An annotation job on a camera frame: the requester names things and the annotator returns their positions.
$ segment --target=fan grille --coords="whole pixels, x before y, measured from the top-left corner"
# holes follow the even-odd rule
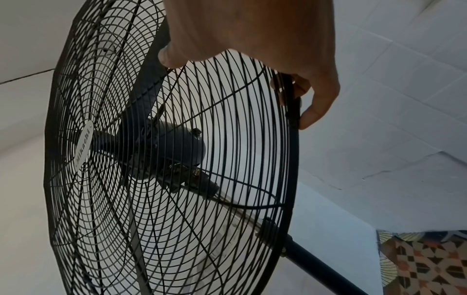
[[[254,229],[269,217],[279,236],[287,233],[298,136],[269,87],[274,73],[256,60],[227,51],[169,72],[150,115],[164,105],[162,121],[201,132],[206,152],[196,169],[227,199],[169,193],[153,177],[128,177],[123,185],[118,161],[102,151],[90,151],[76,166],[72,138],[89,122],[94,135],[118,135],[128,94],[163,20],[162,2],[89,0],[55,70],[44,189],[67,294],[259,294],[279,258],[283,239],[266,247]],[[93,141],[131,160],[135,152],[151,154],[154,147],[146,143],[157,136],[149,134],[132,150]]]

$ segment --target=black pole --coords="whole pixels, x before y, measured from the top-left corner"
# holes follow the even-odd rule
[[[277,238],[278,227],[269,218],[263,220],[258,238],[268,246],[273,245]],[[329,265],[319,260],[316,256],[306,251],[303,247],[293,241],[287,235],[282,256],[289,259],[295,265],[303,269],[306,273],[314,277],[323,286],[336,295],[368,295],[352,282],[344,278]]]

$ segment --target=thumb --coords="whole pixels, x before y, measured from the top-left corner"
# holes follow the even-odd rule
[[[188,59],[177,50],[172,41],[159,51],[158,58],[161,64],[169,69],[181,68],[188,62]]]

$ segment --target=fan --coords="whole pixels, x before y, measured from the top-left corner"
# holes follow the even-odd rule
[[[88,0],[73,21],[44,172],[67,294],[260,294],[281,255],[338,294],[363,294],[287,235],[291,77],[233,51],[166,69],[169,41],[162,2]]]

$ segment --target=human hand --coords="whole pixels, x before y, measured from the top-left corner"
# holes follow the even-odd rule
[[[159,52],[159,60],[167,68],[234,49],[291,74],[296,97],[314,90],[312,105],[300,118],[302,130],[321,119],[337,98],[332,0],[163,2],[171,42]]]

